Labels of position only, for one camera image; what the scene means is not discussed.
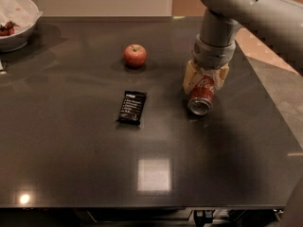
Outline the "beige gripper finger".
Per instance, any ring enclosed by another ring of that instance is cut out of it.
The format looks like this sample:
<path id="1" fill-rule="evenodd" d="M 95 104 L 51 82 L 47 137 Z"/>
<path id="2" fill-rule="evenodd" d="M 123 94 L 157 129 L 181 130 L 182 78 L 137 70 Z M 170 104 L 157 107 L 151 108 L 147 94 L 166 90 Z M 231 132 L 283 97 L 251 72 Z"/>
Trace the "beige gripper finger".
<path id="1" fill-rule="evenodd" d="M 221 68 L 213 69 L 211 71 L 211 78 L 214 82 L 215 90 L 220 90 L 223 87 L 228 73 L 229 73 L 229 64 L 228 63 L 225 64 L 224 66 L 222 66 Z"/>
<path id="2" fill-rule="evenodd" d="M 184 92 L 188 95 L 197 83 L 202 79 L 205 74 L 205 69 L 197 65 L 193 60 L 187 62 L 186 72 L 183 80 Z"/>

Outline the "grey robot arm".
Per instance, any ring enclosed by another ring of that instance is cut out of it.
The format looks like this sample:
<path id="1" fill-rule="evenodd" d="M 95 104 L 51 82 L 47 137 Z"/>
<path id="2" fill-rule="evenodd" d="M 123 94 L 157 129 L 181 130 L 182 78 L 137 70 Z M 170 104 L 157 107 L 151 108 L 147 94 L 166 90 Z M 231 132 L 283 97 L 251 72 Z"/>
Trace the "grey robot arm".
<path id="1" fill-rule="evenodd" d="M 243 26 L 292 68 L 303 73 L 303 4 L 293 0 L 201 0 L 206 6 L 200 33 L 187 63 L 183 88 L 192 91 L 208 73 L 220 88 Z"/>

